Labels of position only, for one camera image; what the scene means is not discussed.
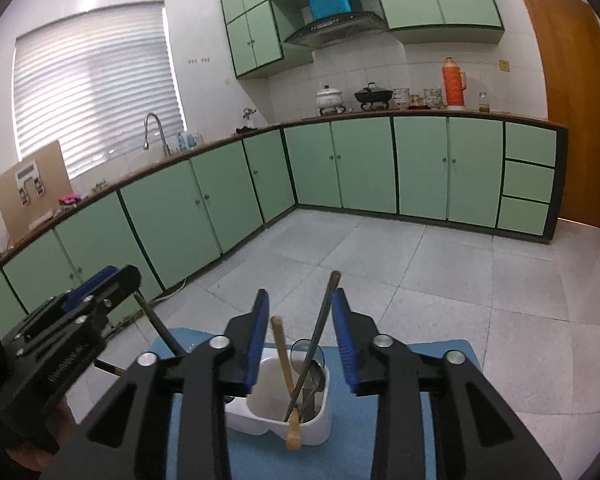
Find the light wooden chopstick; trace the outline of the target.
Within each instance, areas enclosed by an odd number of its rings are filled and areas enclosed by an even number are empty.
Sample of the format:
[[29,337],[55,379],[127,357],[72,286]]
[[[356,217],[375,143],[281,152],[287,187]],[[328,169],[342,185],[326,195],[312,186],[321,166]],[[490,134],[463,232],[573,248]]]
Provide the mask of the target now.
[[[294,392],[294,380],[292,379],[291,365],[286,348],[283,320],[280,316],[273,315],[270,323],[284,383],[288,396],[291,396]],[[291,452],[297,452],[301,448],[301,426],[298,408],[293,408],[289,416],[286,448]]]

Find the grey chopstick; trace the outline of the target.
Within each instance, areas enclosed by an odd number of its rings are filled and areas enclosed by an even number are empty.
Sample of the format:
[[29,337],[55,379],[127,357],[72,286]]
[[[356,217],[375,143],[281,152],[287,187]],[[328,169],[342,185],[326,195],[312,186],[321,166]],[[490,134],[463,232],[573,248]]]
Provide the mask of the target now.
[[312,337],[310,339],[309,348],[308,350],[306,350],[306,356],[304,357],[301,372],[299,374],[296,385],[294,386],[294,392],[290,396],[290,401],[284,418],[285,422],[288,420],[292,409],[297,406],[298,396],[300,396],[300,392],[303,388],[304,382],[306,381],[306,378],[309,375],[311,362],[313,361],[313,358],[315,356],[316,349],[322,338],[322,333],[324,332],[324,327],[329,316],[330,306],[332,305],[332,294],[338,288],[340,278],[341,273],[339,271],[332,271],[332,273],[329,274],[329,280],[327,282],[320,310],[318,311],[317,320],[314,325]]

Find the green lower kitchen cabinets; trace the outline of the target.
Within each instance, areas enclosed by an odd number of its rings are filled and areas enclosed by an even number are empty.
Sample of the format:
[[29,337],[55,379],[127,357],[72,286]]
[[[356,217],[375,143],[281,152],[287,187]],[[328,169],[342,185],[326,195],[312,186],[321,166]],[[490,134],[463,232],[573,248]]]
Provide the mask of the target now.
[[136,266],[156,298],[300,206],[548,242],[567,152],[568,131],[554,122],[433,110],[209,143],[53,214],[1,255],[0,334],[105,266]]

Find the white plastic utensil holder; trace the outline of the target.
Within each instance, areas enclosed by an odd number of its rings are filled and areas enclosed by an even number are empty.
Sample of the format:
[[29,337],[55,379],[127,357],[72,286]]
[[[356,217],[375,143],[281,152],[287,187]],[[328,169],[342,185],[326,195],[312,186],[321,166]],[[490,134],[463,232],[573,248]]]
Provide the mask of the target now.
[[[316,415],[300,425],[300,437],[303,445],[317,446],[325,443],[332,432],[332,395],[330,388],[330,370],[324,367],[326,384],[322,392],[316,394]],[[236,398],[225,405],[227,428],[262,436],[267,432],[286,439],[289,422],[283,417],[289,401],[282,368],[277,351],[265,348],[260,362],[258,381],[246,398]]]

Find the cardboard board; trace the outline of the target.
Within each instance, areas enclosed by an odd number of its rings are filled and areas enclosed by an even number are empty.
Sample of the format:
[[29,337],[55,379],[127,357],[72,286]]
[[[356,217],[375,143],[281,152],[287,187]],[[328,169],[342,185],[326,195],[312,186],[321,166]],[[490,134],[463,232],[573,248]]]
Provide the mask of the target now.
[[0,175],[0,211],[9,239],[19,242],[53,218],[73,192],[58,141],[46,144]]

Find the chrome faucet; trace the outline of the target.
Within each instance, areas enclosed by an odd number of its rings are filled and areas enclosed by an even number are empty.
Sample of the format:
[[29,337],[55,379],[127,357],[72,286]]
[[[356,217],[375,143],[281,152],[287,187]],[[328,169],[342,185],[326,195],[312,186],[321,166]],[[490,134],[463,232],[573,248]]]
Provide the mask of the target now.
[[149,112],[144,118],[143,150],[145,152],[149,151],[152,138],[156,138],[159,141],[162,157],[169,158],[171,156],[171,149],[166,140],[166,133],[164,132],[162,121],[157,114]]

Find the window blinds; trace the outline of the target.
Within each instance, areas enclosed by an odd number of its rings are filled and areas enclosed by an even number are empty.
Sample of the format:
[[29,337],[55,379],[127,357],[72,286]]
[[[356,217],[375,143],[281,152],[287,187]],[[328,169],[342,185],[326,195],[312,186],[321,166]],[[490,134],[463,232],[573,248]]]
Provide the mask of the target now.
[[187,128],[163,2],[105,6],[17,38],[12,120],[20,158],[58,141],[69,176],[79,177],[143,148],[149,112],[167,141]]

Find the small kettle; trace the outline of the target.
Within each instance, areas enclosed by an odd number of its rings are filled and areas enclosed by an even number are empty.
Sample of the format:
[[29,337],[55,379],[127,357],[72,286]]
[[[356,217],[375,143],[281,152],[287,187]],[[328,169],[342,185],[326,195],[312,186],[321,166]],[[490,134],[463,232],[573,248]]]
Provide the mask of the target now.
[[257,114],[257,110],[254,108],[246,107],[242,111],[242,125],[237,127],[235,130],[236,134],[244,134],[257,129],[253,121],[253,116]]

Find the glass jar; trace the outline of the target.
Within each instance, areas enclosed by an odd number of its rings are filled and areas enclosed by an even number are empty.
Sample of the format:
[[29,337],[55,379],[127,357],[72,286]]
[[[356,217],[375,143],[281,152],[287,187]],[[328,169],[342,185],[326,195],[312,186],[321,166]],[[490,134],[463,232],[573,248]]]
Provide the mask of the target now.
[[486,92],[479,93],[478,110],[480,110],[481,113],[490,113],[491,111],[489,96]]

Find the white pot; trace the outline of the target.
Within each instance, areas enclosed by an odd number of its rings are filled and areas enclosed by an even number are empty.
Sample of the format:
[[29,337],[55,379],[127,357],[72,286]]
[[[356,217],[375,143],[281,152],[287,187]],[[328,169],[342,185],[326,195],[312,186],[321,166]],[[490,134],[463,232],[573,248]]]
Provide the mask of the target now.
[[342,92],[325,84],[316,92],[316,106],[320,115],[340,114],[346,111],[343,104]]

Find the black wok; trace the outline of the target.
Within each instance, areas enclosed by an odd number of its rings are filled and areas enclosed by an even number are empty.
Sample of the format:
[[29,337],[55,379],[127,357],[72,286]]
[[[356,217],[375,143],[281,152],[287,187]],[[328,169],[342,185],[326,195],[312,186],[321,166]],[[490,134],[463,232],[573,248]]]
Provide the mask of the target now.
[[361,110],[388,110],[393,91],[379,87],[373,81],[354,94]]

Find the orange thermos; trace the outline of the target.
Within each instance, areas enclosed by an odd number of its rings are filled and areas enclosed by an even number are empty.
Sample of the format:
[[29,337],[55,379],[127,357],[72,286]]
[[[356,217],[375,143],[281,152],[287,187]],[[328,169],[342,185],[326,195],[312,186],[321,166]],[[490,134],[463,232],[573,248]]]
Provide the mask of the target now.
[[467,88],[465,73],[449,56],[442,65],[442,78],[445,91],[446,106],[450,110],[464,110],[464,92]]

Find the wooden door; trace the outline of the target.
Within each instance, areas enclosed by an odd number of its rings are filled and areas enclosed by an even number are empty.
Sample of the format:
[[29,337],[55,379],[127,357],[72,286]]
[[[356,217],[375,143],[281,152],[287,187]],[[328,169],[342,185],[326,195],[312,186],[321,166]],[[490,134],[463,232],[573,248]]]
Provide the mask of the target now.
[[568,128],[560,216],[600,228],[600,24],[582,0],[524,0],[538,42],[547,117]]

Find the range hood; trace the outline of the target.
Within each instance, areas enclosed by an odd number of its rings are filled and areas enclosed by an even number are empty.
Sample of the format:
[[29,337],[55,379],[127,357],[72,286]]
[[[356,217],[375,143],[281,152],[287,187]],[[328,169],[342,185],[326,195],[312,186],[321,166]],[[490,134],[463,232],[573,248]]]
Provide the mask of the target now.
[[387,29],[386,21],[375,12],[340,13],[304,25],[289,35],[285,42],[316,50],[366,32],[385,32]]

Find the blue box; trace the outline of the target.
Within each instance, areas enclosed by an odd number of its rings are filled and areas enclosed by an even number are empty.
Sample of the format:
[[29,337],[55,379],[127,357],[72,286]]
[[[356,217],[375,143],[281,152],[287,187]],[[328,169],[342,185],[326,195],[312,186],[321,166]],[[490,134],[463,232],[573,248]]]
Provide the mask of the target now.
[[361,0],[308,0],[308,3],[314,21],[362,10]]

